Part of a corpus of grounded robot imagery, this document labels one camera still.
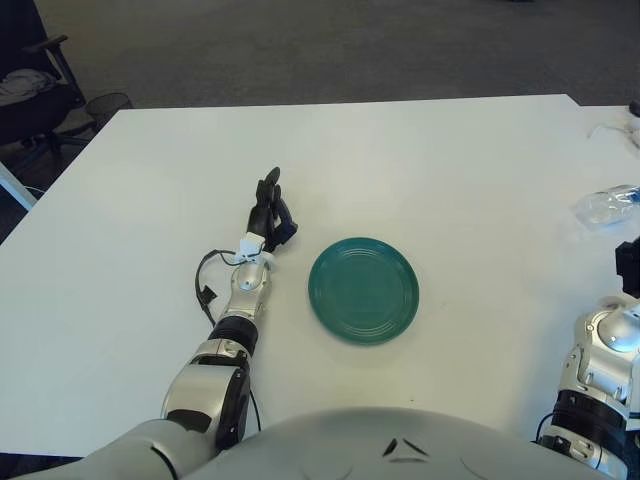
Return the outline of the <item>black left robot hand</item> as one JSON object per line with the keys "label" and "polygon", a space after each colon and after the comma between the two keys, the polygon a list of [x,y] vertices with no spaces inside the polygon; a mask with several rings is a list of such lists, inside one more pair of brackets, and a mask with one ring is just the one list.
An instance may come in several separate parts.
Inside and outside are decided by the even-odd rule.
{"label": "black left robot hand", "polygon": [[263,250],[272,253],[286,244],[298,231],[278,184],[280,168],[274,167],[258,181],[256,204],[249,215],[247,231],[264,239]]}

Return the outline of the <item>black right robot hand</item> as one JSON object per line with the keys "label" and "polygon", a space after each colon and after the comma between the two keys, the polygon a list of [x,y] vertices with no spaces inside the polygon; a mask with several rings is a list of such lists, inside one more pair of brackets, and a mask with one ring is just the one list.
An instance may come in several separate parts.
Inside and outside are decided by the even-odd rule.
{"label": "black right robot hand", "polygon": [[622,279],[622,291],[640,298],[640,238],[623,242],[615,249],[616,274]]}

